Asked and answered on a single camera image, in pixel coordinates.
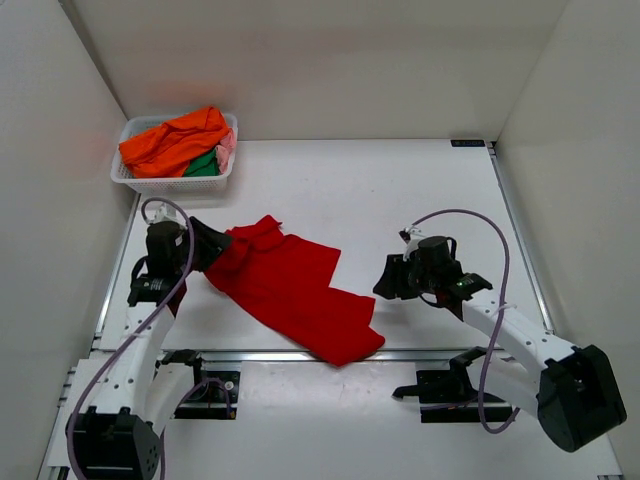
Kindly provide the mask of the red t shirt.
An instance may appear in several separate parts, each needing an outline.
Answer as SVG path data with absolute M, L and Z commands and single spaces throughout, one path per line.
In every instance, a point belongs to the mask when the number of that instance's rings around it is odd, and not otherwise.
M 284 234 L 270 215 L 227 233 L 230 248 L 205 276 L 263 325 L 334 367 L 384 345 L 371 327 L 375 299 L 330 286 L 339 249 Z

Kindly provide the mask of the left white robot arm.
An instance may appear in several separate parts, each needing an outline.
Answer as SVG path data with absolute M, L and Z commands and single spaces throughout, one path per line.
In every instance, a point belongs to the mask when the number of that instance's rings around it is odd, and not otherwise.
M 80 479 L 153 479 L 162 434 L 184 397 L 208 389 L 197 352 L 161 353 L 186 293 L 232 238 L 196 218 L 148 224 L 146 253 L 132 268 L 120 345 L 81 393 L 66 426 L 69 460 Z

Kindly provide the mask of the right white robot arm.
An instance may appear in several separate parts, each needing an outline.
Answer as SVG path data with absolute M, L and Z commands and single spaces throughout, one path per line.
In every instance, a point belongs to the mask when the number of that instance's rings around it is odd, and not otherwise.
M 560 449 L 575 452 L 627 419 L 606 353 L 578 347 L 502 305 L 492 285 L 464 272 L 451 237 L 400 234 L 402 254 L 388 255 L 374 294 L 387 300 L 426 299 L 434 308 L 486 334 L 499 347 L 473 347 L 452 358 L 448 370 L 413 386 L 396 399 L 421 397 L 433 405 L 472 402 L 485 392 L 536 418 Z

